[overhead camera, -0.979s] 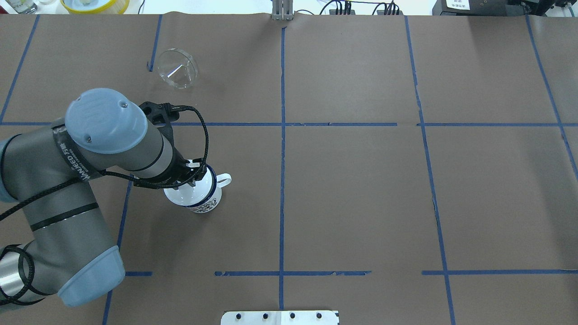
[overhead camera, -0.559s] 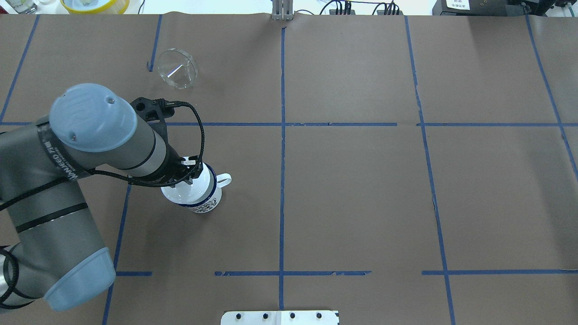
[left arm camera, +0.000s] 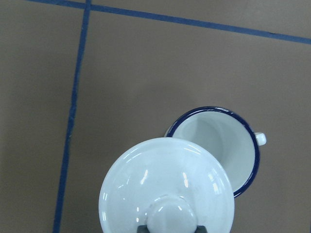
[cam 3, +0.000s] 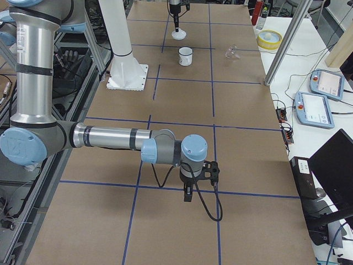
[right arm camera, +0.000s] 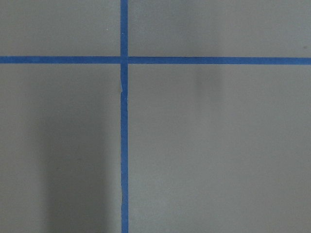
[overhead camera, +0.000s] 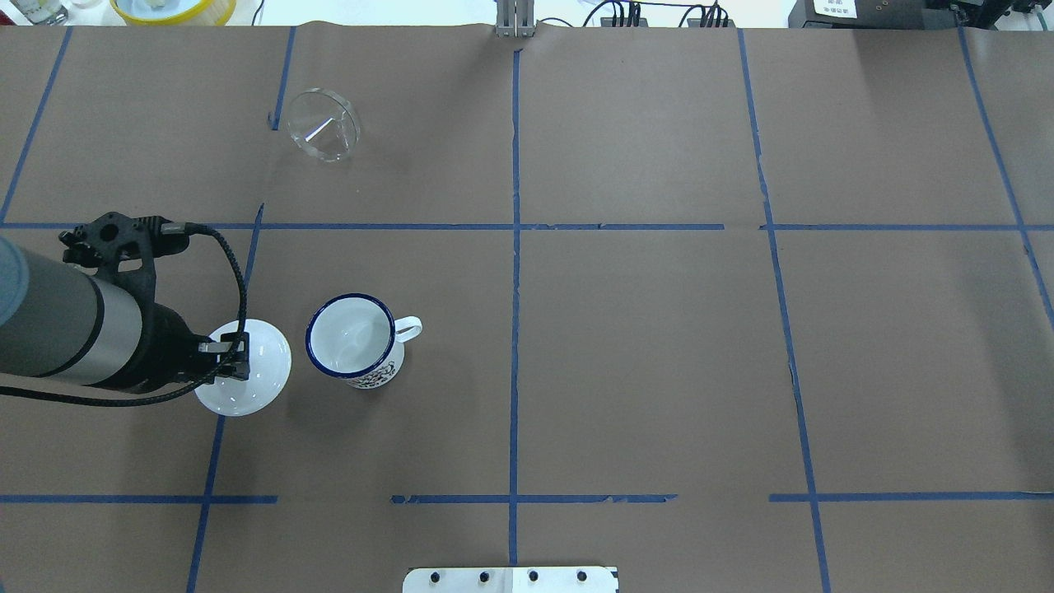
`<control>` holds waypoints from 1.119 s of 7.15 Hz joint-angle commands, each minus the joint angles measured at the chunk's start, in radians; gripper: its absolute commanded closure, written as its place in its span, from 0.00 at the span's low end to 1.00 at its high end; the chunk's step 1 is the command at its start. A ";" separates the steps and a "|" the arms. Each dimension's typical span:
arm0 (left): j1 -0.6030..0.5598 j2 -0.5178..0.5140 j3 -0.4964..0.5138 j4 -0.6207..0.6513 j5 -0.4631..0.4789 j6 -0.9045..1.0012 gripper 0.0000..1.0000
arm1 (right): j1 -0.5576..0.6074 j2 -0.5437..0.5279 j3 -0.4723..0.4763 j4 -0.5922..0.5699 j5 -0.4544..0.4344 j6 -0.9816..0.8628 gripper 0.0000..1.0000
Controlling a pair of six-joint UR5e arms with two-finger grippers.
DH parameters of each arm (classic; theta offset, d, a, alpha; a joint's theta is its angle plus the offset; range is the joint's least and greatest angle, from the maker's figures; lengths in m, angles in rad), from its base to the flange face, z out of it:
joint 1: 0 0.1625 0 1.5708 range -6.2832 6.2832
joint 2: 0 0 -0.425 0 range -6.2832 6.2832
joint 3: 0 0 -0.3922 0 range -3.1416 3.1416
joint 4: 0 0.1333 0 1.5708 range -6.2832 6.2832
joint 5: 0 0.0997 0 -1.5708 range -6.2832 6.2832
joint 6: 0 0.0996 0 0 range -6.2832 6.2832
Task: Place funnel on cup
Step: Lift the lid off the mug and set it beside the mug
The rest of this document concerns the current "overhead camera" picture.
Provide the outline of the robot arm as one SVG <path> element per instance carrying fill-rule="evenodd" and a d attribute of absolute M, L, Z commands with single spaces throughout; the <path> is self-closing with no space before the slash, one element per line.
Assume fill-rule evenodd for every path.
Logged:
<path fill-rule="evenodd" d="M 156 260 L 184 251 L 193 234 L 213 237 L 232 268 L 240 308 L 217 339 L 193 333 L 156 299 Z M 98 408 L 173 400 L 219 376 L 247 378 L 247 290 L 217 231 L 111 222 L 61 233 L 63 260 L 2 241 L 2 372 L 118 393 L 108 399 L 5 386 L 4 395 Z"/>

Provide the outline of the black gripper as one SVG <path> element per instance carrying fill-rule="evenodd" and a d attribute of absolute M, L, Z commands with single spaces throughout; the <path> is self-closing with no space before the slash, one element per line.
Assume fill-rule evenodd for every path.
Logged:
<path fill-rule="evenodd" d="M 132 388 L 132 393 L 144 395 L 165 386 L 201 378 L 202 383 L 226 379 L 247 381 L 251 371 L 248 361 L 216 361 L 216 356 L 240 356 L 247 345 L 247 338 L 211 341 L 206 335 L 192 333 L 173 309 L 155 305 L 150 345 L 138 368 L 142 380 Z"/>

